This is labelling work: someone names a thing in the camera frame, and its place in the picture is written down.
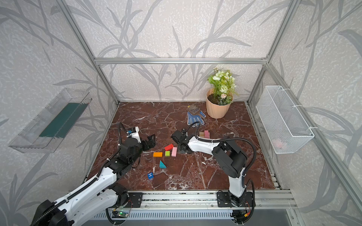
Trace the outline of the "orange wood block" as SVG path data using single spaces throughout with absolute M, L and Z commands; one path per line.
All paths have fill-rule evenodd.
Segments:
M 153 157 L 162 157 L 163 153 L 162 152 L 154 152 L 153 153 Z

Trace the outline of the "red wood block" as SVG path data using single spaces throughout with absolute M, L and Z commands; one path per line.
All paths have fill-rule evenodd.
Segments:
M 173 144 L 169 144 L 168 146 L 165 147 L 165 151 L 170 151 L 174 148 Z

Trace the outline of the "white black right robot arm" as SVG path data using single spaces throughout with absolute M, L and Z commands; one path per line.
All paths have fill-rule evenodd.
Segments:
M 177 148 L 186 153 L 201 152 L 213 156 L 220 168 L 229 178 L 229 201 L 235 207 L 245 203 L 247 185 L 245 176 L 255 160 L 256 148 L 252 142 L 240 137 L 227 137 L 222 139 L 207 139 L 194 135 L 173 136 Z M 248 157 L 236 141 L 249 144 L 253 150 L 253 158 L 247 164 Z

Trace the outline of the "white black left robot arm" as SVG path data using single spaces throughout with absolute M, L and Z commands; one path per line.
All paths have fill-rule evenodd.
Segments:
M 138 133 L 129 135 L 90 180 L 56 201 L 46 200 L 41 203 L 31 224 L 81 226 L 102 210 L 126 205 L 129 201 L 127 189 L 117 181 L 131 170 L 143 151 L 155 146 L 155 135 L 146 140 L 142 140 Z

